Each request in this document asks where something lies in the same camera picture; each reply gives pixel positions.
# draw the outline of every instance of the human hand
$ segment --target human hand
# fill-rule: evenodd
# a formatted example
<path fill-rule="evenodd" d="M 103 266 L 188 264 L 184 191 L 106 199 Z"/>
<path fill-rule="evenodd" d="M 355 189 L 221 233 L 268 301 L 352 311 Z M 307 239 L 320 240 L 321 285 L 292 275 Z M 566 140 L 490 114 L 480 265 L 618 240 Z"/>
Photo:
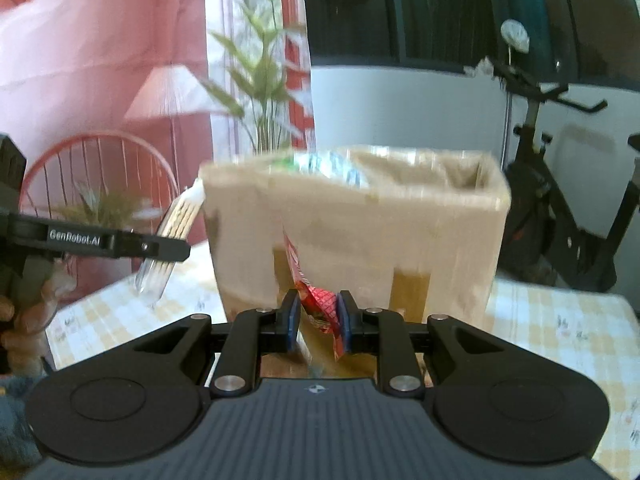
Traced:
<path fill-rule="evenodd" d="M 0 335 L 7 360 L 16 375 L 36 377 L 42 374 L 42 359 L 47 353 L 44 330 L 58 309 L 58 300 L 76 288 L 76 280 L 66 273 L 63 262 L 56 262 L 51 279 L 42 287 L 42 301 L 18 313 L 14 327 Z M 15 308 L 0 297 L 0 321 L 11 321 Z"/>

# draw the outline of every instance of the table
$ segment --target table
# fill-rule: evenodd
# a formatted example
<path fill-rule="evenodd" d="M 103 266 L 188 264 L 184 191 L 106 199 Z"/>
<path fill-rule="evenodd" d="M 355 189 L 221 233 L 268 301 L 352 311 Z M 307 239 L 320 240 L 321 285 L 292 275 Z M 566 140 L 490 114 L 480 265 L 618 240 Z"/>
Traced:
<path fill-rule="evenodd" d="M 60 311 L 47 337 L 60 369 L 194 312 L 226 321 L 206 242 L 176 265 L 158 304 L 137 296 L 131 276 Z M 611 412 L 594 459 L 620 480 L 636 478 L 640 329 L 624 298 L 496 279 L 480 328 L 598 383 Z"/>

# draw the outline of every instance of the artificial plant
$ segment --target artificial plant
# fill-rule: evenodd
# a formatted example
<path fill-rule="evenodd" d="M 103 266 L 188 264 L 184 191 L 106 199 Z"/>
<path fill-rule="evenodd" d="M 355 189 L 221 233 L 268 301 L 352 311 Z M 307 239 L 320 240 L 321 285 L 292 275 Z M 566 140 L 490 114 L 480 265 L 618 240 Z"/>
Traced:
<path fill-rule="evenodd" d="M 238 89 L 234 97 L 216 82 L 205 83 L 210 95 L 236 118 L 248 134 L 254 153 L 289 146 L 299 135 L 286 119 L 292 96 L 286 88 L 284 37 L 304 34 L 304 25 L 282 25 L 280 0 L 238 0 L 246 24 L 234 38 L 215 31 L 210 35 L 232 60 L 226 67 Z"/>
<path fill-rule="evenodd" d="M 74 182 L 79 203 L 52 208 L 59 218 L 68 222 L 100 226 L 109 229 L 138 230 L 162 216 L 162 209 L 154 208 L 151 200 L 127 191 L 95 191 L 84 182 Z"/>

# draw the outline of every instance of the window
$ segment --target window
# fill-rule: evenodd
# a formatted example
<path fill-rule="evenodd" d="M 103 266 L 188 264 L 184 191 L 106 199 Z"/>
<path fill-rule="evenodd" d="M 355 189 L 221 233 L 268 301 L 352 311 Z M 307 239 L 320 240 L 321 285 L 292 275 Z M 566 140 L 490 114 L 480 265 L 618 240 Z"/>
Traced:
<path fill-rule="evenodd" d="M 530 52 L 514 62 L 543 82 L 640 88 L 635 0 L 305 0 L 314 64 L 462 72 L 506 61 L 504 20 L 518 20 Z"/>

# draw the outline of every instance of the red wire chair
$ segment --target red wire chair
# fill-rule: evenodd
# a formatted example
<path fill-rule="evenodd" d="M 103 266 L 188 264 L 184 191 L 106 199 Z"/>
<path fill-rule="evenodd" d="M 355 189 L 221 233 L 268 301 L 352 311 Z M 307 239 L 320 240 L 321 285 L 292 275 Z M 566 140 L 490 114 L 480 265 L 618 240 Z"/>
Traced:
<path fill-rule="evenodd" d="M 57 143 L 28 169 L 20 193 L 20 211 L 55 218 L 57 207 L 81 203 L 77 182 L 96 192 L 126 190 L 149 199 L 152 208 L 163 212 L 178 196 L 171 166 L 151 144 L 124 132 L 89 132 Z M 148 232 L 155 232 L 160 220 L 161 217 L 150 219 Z M 76 258 L 68 262 L 69 272 L 78 280 L 76 293 L 68 301 L 78 300 L 133 272 L 138 264 L 120 263 L 116 275 L 110 276 L 104 269 L 113 269 L 118 264 L 101 260 L 96 262 L 99 272 L 92 275 L 88 260 L 83 260 L 81 266 Z"/>

